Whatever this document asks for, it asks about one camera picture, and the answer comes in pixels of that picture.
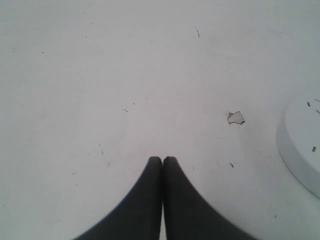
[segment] debris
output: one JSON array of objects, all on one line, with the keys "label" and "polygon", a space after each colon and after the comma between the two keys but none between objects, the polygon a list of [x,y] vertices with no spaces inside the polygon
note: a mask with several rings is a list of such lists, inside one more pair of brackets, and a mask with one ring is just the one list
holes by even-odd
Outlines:
[{"label": "debris", "polygon": [[229,112],[229,116],[228,116],[228,123],[229,124],[239,124],[242,125],[244,124],[246,121],[244,119],[244,117],[242,116],[241,112],[237,111],[236,113],[231,113]]}]

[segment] white floor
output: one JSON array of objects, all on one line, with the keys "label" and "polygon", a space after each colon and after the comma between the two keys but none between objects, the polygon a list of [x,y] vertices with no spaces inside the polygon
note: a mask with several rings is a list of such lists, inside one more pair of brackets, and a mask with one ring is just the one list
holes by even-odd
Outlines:
[{"label": "white floor", "polygon": [[167,155],[253,236],[319,239],[320,200],[275,143],[286,105],[320,83],[319,13],[319,0],[2,0],[0,239],[78,236]]}]

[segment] white surface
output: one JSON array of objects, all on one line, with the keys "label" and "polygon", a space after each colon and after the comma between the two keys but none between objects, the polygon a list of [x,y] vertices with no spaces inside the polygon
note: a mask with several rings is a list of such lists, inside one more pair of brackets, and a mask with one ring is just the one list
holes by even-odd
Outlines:
[{"label": "white surface", "polygon": [[294,99],[276,134],[276,144],[287,167],[320,197],[320,88]]},{"label": "white surface", "polygon": [[176,156],[259,239],[319,239],[320,201],[275,141],[289,101],[319,84],[319,12],[318,0],[2,0],[1,239],[74,238],[154,155]]}]

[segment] white round object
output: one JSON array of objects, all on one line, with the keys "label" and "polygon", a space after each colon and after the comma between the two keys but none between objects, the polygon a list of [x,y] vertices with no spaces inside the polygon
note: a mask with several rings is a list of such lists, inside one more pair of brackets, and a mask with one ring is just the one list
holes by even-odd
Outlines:
[{"label": "white round object", "polygon": [[320,197],[320,89],[289,104],[277,130],[276,144],[292,174]]}]

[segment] black mark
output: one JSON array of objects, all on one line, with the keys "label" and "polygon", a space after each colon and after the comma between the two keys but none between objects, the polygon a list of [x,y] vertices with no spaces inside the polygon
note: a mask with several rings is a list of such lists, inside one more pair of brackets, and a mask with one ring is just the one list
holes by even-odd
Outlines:
[{"label": "black mark", "polygon": [[196,32],[198,33],[198,38],[200,38],[200,39],[201,39],[201,37],[200,37],[200,33],[199,33],[199,30],[198,30],[197,26],[195,26],[195,29],[196,29]]}]

